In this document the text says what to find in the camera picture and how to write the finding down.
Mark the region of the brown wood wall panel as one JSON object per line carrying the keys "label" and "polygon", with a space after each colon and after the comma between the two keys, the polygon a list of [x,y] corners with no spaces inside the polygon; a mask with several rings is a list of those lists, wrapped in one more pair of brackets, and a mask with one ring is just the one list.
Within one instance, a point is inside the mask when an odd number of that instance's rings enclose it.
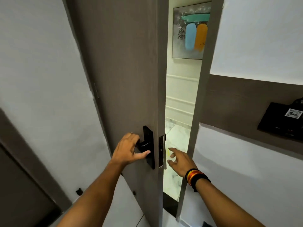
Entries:
{"label": "brown wood wall panel", "polygon": [[303,85],[209,75],[200,122],[303,160],[303,142],[257,130],[269,104],[303,97]]}

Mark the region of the dark brown door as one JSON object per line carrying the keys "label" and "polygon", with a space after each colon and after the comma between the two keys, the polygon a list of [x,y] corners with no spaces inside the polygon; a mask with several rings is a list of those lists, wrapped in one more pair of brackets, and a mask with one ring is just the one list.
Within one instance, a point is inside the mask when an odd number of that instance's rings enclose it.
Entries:
{"label": "dark brown door", "polygon": [[0,227],[49,227],[70,199],[0,108]]}

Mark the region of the silver door latch plate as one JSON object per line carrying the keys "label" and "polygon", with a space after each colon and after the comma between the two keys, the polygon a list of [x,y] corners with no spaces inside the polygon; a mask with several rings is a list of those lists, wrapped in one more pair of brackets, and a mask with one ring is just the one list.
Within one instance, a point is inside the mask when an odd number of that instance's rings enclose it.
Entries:
{"label": "silver door latch plate", "polygon": [[159,168],[163,167],[166,158],[165,141],[166,141],[166,134],[158,138],[158,167]]}

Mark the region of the person's left forearm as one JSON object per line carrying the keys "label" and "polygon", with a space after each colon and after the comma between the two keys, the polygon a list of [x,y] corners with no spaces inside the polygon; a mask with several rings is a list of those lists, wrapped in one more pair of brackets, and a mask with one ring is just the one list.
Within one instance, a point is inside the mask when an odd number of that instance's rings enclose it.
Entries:
{"label": "person's left forearm", "polygon": [[102,227],[127,161],[112,159],[56,227]]}

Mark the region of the person's right hand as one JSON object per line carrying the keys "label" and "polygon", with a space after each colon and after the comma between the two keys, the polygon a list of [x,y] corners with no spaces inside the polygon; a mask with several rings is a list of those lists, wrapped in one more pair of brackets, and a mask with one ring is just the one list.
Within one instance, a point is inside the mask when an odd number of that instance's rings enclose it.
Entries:
{"label": "person's right hand", "polygon": [[170,158],[175,158],[176,164],[169,164],[169,166],[182,178],[186,178],[187,172],[192,169],[197,169],[194,161],[187,155],[176,148],[170,147],[169,150],[172,152]]}

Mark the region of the person's left hand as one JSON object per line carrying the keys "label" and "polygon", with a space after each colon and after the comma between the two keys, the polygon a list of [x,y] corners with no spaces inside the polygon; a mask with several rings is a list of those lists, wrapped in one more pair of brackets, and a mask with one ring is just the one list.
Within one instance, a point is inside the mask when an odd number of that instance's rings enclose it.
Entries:
{"label": "person's left hand", "polygon": [[137,161],[134,159],[134,149],[137,141],[139,141],[138,134],[125,134],[116,146],[111,158],[111,162],[125,167],[126,165]]}

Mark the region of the grey-brown door frame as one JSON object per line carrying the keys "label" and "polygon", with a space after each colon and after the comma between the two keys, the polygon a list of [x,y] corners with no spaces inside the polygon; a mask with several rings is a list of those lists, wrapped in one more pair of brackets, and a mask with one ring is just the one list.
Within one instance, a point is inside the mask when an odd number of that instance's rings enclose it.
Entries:
{"label": "grey-brown door frame", "polygon": [[192,120],[191,133],[188,143],[187,154],[192,159],[195,151],[195,144],[199,131],[199,123],[202,115],[203,104],[206,96],[206,88],[210,75],[210,69],[214,56],[215,44],[218,36],[219,24],[222,16],[222,10],[225,0],[212,0],[210,19],[208,23],[208,32],[206,37],[206,45],[202,59],[200,78],[195,101],[195,110]]}

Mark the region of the person's right forearm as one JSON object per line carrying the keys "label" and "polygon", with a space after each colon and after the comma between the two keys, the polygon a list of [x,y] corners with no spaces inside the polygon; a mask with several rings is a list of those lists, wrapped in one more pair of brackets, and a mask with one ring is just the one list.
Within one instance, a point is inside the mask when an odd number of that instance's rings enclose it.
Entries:
{"label": "person's right forearm", "polygon": [[265,227],[206,179],[198,179],[196,190],[217,227]]}

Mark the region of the black door handle lock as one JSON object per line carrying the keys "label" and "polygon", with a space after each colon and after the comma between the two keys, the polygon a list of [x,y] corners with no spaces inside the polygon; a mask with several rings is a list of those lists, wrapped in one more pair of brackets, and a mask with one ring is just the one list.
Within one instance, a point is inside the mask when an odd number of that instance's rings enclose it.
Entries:
{"label": "black door handle lock", "polygon": [[153,132],[147,127],[143,126],[143,137],[144,140],[137,141],[135,147],[140,152],[150,151],[150,153],[146,156],[147,164],[154,170],[155,169],[155,159],[154,159],[154,136]]}

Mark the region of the framed abstract painting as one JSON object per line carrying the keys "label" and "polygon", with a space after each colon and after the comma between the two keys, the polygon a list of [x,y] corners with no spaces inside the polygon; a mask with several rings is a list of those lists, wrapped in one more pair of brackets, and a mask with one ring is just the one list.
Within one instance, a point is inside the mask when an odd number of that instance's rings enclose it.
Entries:
{"label": "framed abstract painting", "polygon": [[211,1],[173,9],[172,58],[202,60]]}

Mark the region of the grey-brown wooden door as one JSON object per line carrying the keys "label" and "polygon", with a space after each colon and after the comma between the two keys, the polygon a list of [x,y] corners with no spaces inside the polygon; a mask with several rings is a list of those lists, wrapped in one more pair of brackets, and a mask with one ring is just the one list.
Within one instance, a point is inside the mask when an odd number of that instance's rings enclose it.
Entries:
{"label": "grey-brown wooden door", "polygon": [[102,128],[113,153],[128,132],[154,136],[155,169],[146,160],[122,175],[151,227],[162,227],[169,0],[64,0]]}

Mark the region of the black box with white label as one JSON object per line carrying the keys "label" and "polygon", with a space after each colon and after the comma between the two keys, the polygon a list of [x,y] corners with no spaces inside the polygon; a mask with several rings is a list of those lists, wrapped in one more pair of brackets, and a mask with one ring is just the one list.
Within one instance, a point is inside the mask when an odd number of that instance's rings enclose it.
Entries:
{"label": "black box with white label", "polygon": [[257,129],[303,142],[303,98],[289,105],[271,102]]}

